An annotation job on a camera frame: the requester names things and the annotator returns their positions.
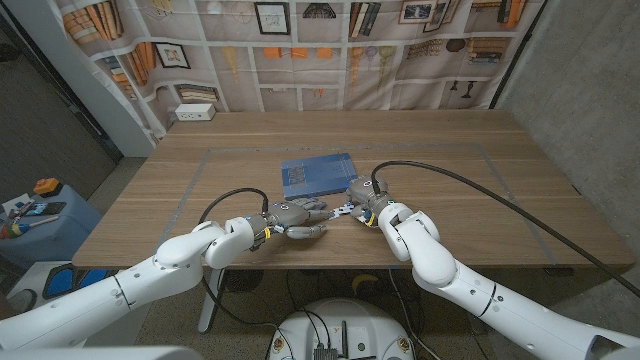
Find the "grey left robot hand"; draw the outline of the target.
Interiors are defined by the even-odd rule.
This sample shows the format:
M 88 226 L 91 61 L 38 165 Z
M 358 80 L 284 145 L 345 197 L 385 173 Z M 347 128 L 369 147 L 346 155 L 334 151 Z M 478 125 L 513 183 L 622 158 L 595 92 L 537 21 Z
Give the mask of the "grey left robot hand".
M 265 218 L 269 226 L 281 229 L 292 239 L 320 238 L 326 231 L 322 221 L 334 216 L 317 198 L 297 198 L 271 205 Z

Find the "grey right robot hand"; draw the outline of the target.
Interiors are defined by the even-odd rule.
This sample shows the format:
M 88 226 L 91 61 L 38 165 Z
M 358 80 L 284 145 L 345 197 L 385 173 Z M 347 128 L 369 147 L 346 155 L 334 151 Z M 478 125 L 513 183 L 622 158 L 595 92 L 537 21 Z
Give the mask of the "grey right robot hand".
M 379 193 L 374 191 L 374 181 L 370 177 L 361 176 L 351 180 L 346 190 L 348 201 L 354 205 L 350 215 L 369 227 L 376 227 L 381 211 L 394 202 L 383 178 L 377 185 Z

